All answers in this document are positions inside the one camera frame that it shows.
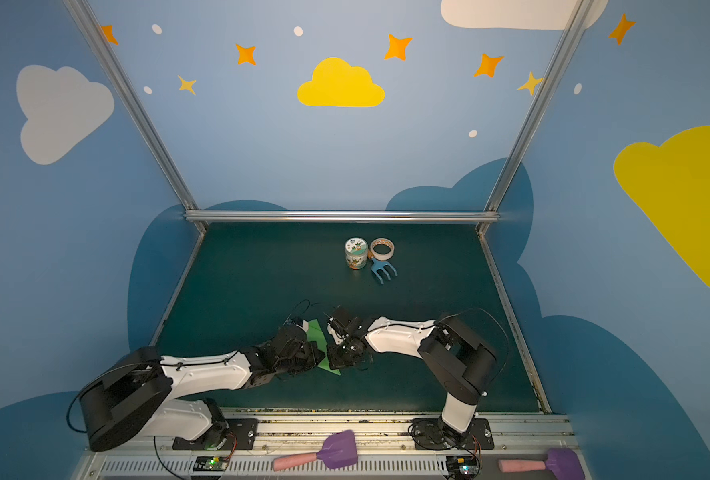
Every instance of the purple shovel blade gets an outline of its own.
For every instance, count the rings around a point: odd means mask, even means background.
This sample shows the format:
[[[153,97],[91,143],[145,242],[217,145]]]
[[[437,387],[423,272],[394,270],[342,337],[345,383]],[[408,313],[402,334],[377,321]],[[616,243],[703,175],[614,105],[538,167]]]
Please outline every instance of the purple shovel blade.
[[[317,459],[323,460],[323,464],[332,470],[355,465],[357,463],[355,433],[352,430],[345,430],[326,438],[323,448],[317,453]]]
[[[570,448],[551,448],[545,466],[558,480],[585,480],[580,458]]]

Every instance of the aluminum frame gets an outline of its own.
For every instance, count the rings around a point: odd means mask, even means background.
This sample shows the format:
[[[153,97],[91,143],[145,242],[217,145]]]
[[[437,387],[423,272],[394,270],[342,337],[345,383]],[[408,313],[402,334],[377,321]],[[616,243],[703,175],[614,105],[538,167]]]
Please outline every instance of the aluminum frame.
[[[152,124],[152,120],[147,115],[147,110],[144,110],[144,105],[133,89],[118,57],[115,56],[104,35],[100,33],[100,25],[94,15],[94,11],[91,9],[91,5],[88,4],[88,0],[63,0],[63,2],[75,23],[78,24],[78,28],[80,28],[88,46],[91,47],[91,51],[99,60],[101,68],[109,77],[120,100],[123,101],[123,104],[128,109],[131,119],[139,129],[141,137],[147,142],[147,146],[158,161],[170,186],[179,197],[179,201],[185,206],[185,209],[196,210],[195,198],[189,188],[187,188],[185,179],[181,177],[174,159],[170,156],[158,131]],[[205,223],[196,222],[195,225],[201,234],[205,233]]]
[[[534,100],[531,102],[531,107],[529,112],[523,120],[523,126],[520,128],[517,138],[515,138],[515,143],[513,149],[510,151],[507,160],[502,167],[502,171],[499,173],[499,178],[494,184],[494,188],[491,190],[491,195],[488,201],[485,203],[486,211],[497,211],[499,206],[502,204],[502,200],[509,188],[509,185],[513,182],[515,177],[515,172],[518,170],[521,161],[523,161],[523,156],[528,150],[531,140],[536,133],[536,129],[540,126],[542,117],[544,117],[547,107],[552,100],[552,95],[555,94],[560,79],[566,72],[566,68],[571,62],[571,57],[574,55],[577,45],[582,39],[582,35],[585,32],[585,19],[587,18],[587,13],[590,11],[593,0],[578,0],[574,6],[574,10],[569,19],[569,23],[563,30],[563,34],[558,41],[558,46],[552,54],[552,58],[547,65],[547,70],[544,74],[544,80],[542,80],[542,85],[539,91],[536,92]],[[478,224],[478,231],[485,233],[488,230],[489,224],[481,222]]]
[[[363,222],[417,223],[455,222],[491,223],[499,219],[496,212],[388,212],[333,210],[187,210],[190,222]]]
[[[185,284],[185,280],[187,279],[187,275],[190,273],[190,269],[192,268],[192,264],[195,263],[195,258],[197,257],[197,253],[201,251],[201,245],[203,245],[203,239],[205,238],[204,233],[200,233],[197,236],[197,240],[195,241],[195,246],[192,248],[192,253],[190,253],[190,258],[187,260],[187,265],[185,265],[185,271],[181,273],[181,276],[179,277],[179,281],[176,284],[176,288],[174,289],[174,294],[171,295],[170,300],[168,301],[168,305],[166,306],[165,312],[163,312],[163,317],[160,318],[160,323],[158,323],[158,328],[155,329],[155,333],[152,336],[152,340],[150,341],[150,346],[155,346],[158,343],[158,339],[160,338],[160,333],[163,331],[163,327],[165,326],[165,323],[168,321],[168,316],[170,315],[171,310],[174,309],[174,304],[176,303],[177,298],[179,297],[179,293],[181,292],[181,287]]]
[[[552,413],[552,408],[550,408],[550,403],[547,401],[547,394],[542,386],[542,380],[540,379],[539,373],[536,371],[536,365],[529,351],[529,346],[525,343],[523,338],[523,332],[520,329],[520,324],[518,323],[517,317],[515,317],[515,311],[513,310],[513,304],[509,302],[509,297],[507,296],[507,290],[504,288],[504,282],[502,281],[502,276],[499,275],[499,270],[496,268],[496,263],[494,262],[494,256],[489,248],[489,243],[486,241],[483,234],[479,234],[480,246],[483,248],[483,255],[485,256],[485,262],[489,265],[489,270],[491,271],[491,276],[494,279],[494,285],[496,286],[496,293],[499,293],[499,301],[502,302],[502,307],[504,308],[505,316],[509,322],[509,328],[513,331],[513,337],[515,338],[515,345],[518,347],[518,352],[520,353],[520,359],[523,361],[523,366],[525,367],[525,372],[529,375],[529,380],[531,381],[531,386],[534,389],[534,394],[536,395],[536,400],[540,404],[540,408],[544,413]]]
[[[227,418],[257,418],[259,420],[254,449],[235,452],[234,461],[243,462],[241,465],[244,467],[238,472],[227,471],[221,476],[222,478],[252,475],[252,472],[256,472],[258,469],[255,466],[256,462],[266,462],[275,456],[313,452],[320,447],[325,437],[345,429],[355,431],[359,456],[398,458],[404,461],[421,459],[432,455],[433,452],[417,450],[414,447],[413,440],[407,432],[410,422],[413,418],[438,418],[439,415],[437,412],[313,412],[267,408],[262,408],[261,411],[255,408],[222,408],[222,412]],[[579,456],[587,480],[592,480],[567,416],[487,412],[480,412],[475,416],[489,420],[494,438],[494,450],[484,450],[481,452],[482,456],[496,458],[543,456],[549,448],[571,448]],[[171,437],[159,437],[158,453],[163,462],[174,467],[172,469],[180,475],[187,475],[186,469],[195,456],[214,455],[213,452],[172,451],[170,450],[171,442]],[[441,455],[469,454],[462,450],[447,450]],[[119,472],[121,475],[144,475],[150,478],[148,473],[141,471],[144,468],[139,468],[139,465],[143,466],[145,462],[148,462],[146,470],[152,466],[157,472],[160,471],[155,467],[158,461],[154,456],[153,442],[148,439],[130,440],[108,452],[86,452],[74,470],[72,480],[102,478],[105,465],[109,462],[112,462],[112,468],[125,465],[125,470],[128,472]],[[363,473],[361,473],[362,476],[369,476],[370,472]],[[264,465],[256,475],[262,478],[286,476],[284,472],[270,472],[267,465]],[[329,478],[338,476],[331,475],[331,472],[313,469],[305,471],[302,475],[328,476]]]

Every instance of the roll of tape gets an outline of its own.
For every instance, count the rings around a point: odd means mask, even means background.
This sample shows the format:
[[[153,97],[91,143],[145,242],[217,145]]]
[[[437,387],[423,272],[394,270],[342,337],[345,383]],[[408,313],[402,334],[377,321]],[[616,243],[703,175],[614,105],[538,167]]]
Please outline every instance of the roll of tape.
[[[354,236],[344,243],[344,259],[347,265],[354,270],[359,270],[368,263],[368,242]]]
[[[389,252],[387,252],[386,254],[378,254],[377,251],[373,249],[376,245],[387,245],[389,247]],[[373,258],[377,260],[389,260],[395,253],[395,244],[393,244],[391,240],[388,240],[386,238],[377,238],[376,240],[371,242],[371,247],[369,248],[369,250]]]

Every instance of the dark blue cloud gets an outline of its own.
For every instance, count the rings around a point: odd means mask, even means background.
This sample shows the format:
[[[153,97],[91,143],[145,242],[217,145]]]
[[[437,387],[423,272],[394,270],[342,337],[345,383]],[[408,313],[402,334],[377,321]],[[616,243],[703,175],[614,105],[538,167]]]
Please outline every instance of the dark blue cloud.
[[[595,480],[710,478],[710,451],[653,370],[623,341],[575,316],[542,318],[517,264],[531,231],[533,192],[518,169],[486,239],[555,412],[567,413]]]
[[[84,433],[72,432],[64,420],[77,392],[28,398],[0,408],[0,480],[68,480],[88,446]],[[80,406],[73,423],[83,428]],[[12,456],[12,452],[21,452]]]
[[[288,210],[283,206],[263,202],[259,200],[232,200],[209,206],[206,210]]]
[[[136,249],[128,284],[128,347],[149,345],[197,241],[181,205],[152,220]]]
[[[502,171],[505,158],[481,165],[451,188],[411,187],[396,194],[385,210],[475,211],[483,210]]]

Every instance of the yellow cloud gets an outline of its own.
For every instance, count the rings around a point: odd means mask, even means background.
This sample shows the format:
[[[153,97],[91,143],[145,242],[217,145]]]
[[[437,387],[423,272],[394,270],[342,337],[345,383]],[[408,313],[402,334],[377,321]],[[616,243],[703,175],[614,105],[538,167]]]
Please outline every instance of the yellow cloud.
[[[632,144],[614,163],[622,189],[710,287],[710,126],[661,147]]]
[[[312,81],[297,91],[299,101],[311,107],[376,107],[384,90],[363,67],[350,67],[341,58],[326,58],[312,72]]]

